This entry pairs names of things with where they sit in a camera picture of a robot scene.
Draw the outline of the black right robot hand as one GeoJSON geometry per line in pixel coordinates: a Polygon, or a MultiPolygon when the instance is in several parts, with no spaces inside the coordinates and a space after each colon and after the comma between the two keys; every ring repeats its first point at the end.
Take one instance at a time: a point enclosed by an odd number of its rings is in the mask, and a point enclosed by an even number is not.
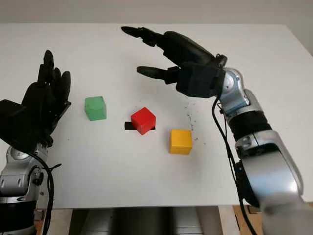
{"type": "Polygon", "coordinates": [[[179,72],[184,63],[213,64],[218,68],[223,68],[227,62],[226,56],[220,54],[214,56],[190,38],[174,31],[166,31],[164,34],[160,34],[145,27],[136,28],[131,26],[122,26],[121,30],[130,36],[141,38],[143,43],[150,47],[157,46],[161,48],[163,55],[176,65],[167,70],[147,66],[137,67],[139,74],[164,80],[165,84],[177,83],[179,72]]]}

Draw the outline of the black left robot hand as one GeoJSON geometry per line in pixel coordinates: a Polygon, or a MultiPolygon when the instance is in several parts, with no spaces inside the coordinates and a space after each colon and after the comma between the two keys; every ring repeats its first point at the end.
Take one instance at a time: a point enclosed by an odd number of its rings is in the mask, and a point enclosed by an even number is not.
{"type": "Polygon", "coordinates": [[[22,100],[22,105],[31,111],[32,138],[36,143],[53,145],[51,134],[71,105],[70,86],[70,72],[55,67],[52,52],[46,50],[38,79],[27,88],[22,100]]]}

